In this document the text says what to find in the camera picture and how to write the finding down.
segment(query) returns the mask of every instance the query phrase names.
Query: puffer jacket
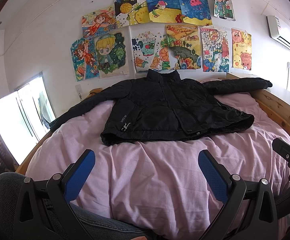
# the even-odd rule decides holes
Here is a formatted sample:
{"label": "puffer jacket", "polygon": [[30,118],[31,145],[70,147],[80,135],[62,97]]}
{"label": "puffer jacket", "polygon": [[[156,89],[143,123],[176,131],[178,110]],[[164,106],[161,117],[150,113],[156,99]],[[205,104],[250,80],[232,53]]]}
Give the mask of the puffer jacket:
{"label": "puffer jacket", "polygon": [[105,145],[134,141],[187,141],[245,130],[254,116],[219,102],[213,95],[266,89],[262,78],[199,83],[179,73],[149,70],[145,78],[118,82],[73,106],[51,123],[55,131],[69,119],[106,100],[116,100],[101,133]]}

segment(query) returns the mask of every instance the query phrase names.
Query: landscape drawing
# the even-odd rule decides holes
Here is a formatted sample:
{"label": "landscape drawing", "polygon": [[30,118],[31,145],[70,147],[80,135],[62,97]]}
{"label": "landscape drawing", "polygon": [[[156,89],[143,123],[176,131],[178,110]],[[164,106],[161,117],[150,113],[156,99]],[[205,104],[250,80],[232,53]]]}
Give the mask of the landscape drawing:
{"label": "landscape drawing", "polygon": [[174,52],[175,69],[201,68],[198,26],[166,25],[168,47]]}

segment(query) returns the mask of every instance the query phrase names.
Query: fish drawing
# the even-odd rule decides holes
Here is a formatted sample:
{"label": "fish drawing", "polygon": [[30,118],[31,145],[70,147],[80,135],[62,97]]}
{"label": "fish drawing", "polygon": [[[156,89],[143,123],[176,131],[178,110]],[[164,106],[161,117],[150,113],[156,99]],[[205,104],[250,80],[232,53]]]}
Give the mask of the fish drawing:
{"label": "fish drawing", "polygon": [[160,10],[164,10],[164,9],[166,8],[166,5],[167,5],[166,2],[160,0],[160,1],[158,1],[156,7],[157,7],[158,9],[160,9]]}

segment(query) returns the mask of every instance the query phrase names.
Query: children's drawing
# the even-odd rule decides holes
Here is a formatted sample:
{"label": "children's drawing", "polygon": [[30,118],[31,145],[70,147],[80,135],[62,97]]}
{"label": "children's drawing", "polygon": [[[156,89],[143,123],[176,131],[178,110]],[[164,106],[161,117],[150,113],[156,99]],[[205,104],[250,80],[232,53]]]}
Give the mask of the children's drawing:
{"label": "children's drawing", "polygon": [[227,32],[200,28],[204,52],[204,72],[228,72],[229,48]]}
{"label": "children's drawing", "polygon": [[146,0],[115,0],[117,27],[150,21]]}
{"label": "children's drawing", "polygon": [[215,0],[214,16],[221,19],[235,21],[232,0]]}
{"label": "children's drawing", "polygon": [[207,0],[179,0],[183,21],[195,25],[212,25]]}
{"label": "children's drawing", "polygon": [[232,47],[234,68],[251,70],[251,35],[232,29]]}
{"label": "children's drawing", "polygon": [[179,0],[147,0],[149,18],[152,22],[182,23]]}
{"label": "children's drawing", "polygon": [[136,71],[170,69],[164,28],[150,29],[132,39]]}
{"label": "children's drawing", "polygon": [[175,69],[198,69],[200,42],[198,27],[194,25],[166,25],[168,47],[174,52]]}
{"label": "children's drawing", "polygon": [[116,29],[114,5],[91,12],[82,17],[83,37],[91,39]]}
{"label": "children's drawing", "polygon": [[126,63],[126,50],[122,33],[105,34],[95,38],[95,47],[100,77],[128,74],[127,70],[121,70]]}
{"label": "children's drawing", "polygon": [[77,81],[99,76],[93,39],[75,41],[70,51]]}

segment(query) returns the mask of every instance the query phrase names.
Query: person's leg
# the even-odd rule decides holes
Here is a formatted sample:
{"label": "person's leg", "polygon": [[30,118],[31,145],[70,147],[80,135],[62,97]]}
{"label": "person's leg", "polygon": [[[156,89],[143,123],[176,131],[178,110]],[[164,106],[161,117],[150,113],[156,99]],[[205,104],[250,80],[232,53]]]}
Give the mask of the person's leg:
{"label": "person's leg", "polygon": [[[14,172],[0,174],[0,227],[5,231],[9,239],[13,239],[15,208],[24,178],[25,176]],[[54,228],[59,235],[66,239],[66,233],[58,221],[50,201],[45,200],[45,204]],[[73,204],[71,206],[86,230],[95,240],[130,240],[139,236],[145,236],[147,240],[162,239],[151,230],[101,217]]]}

